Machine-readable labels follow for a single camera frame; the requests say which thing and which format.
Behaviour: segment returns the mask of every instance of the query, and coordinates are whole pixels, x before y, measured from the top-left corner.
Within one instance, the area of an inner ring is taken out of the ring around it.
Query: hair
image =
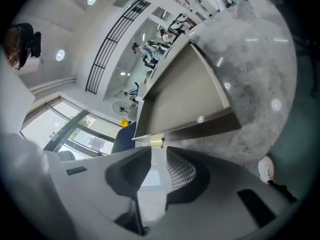
[[[137,45],[137,43],[134,42],[133,45],[132,45],[132,50],[134,51],[134,53],[136,53],[136,52],[135,52],[135,49],[136,49],[137,47],[139,47],[139,45]]]
[[[162,28],[162,29],[160,29],[160,35],[161,35],[161,37],[165,34],[165,30]]]

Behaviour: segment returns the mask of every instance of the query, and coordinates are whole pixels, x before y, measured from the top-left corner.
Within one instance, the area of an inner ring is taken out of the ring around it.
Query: white shirt
[[[162,36],[162,40],[165,41],[166,43],[173,43],[176,37],[177,36],[175,34],[167,33]]]

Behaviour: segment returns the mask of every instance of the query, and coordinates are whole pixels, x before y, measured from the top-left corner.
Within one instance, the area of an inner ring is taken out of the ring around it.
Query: black metal railing
[[[102,75],[119,40],[132,22],[150,5],[143,0],[136,0],[114,24],[106,35],[91,67],[85,91],[97,94]]]

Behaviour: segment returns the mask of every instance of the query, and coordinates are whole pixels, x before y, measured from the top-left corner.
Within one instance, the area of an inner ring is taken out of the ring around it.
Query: shoe
[[[258,164],[260,179],[268,184],[268,181],[274,180],[275,167],[269,156],[265,156]]]

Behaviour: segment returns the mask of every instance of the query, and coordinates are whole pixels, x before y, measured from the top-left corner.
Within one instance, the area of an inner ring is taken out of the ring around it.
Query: reception desk
[[[133,140],[185,140],[241,127],[224,87],[201,52],[181,35],[139,96]]]

